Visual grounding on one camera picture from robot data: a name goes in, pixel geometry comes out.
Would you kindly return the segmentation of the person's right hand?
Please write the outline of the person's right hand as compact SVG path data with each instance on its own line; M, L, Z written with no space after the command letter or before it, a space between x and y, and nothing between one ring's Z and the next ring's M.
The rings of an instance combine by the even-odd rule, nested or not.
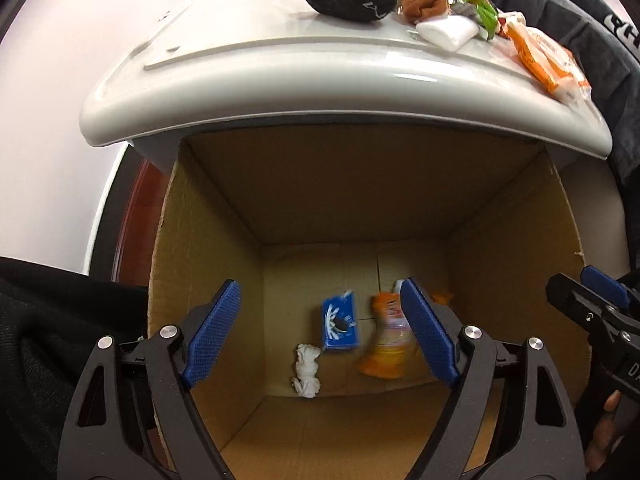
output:
M618 434L614 422L614 412L620 404L622 394L615 390L603 405L604 414L594 428L593 436L585 452L586 473L595 472L602 467L610 455Z

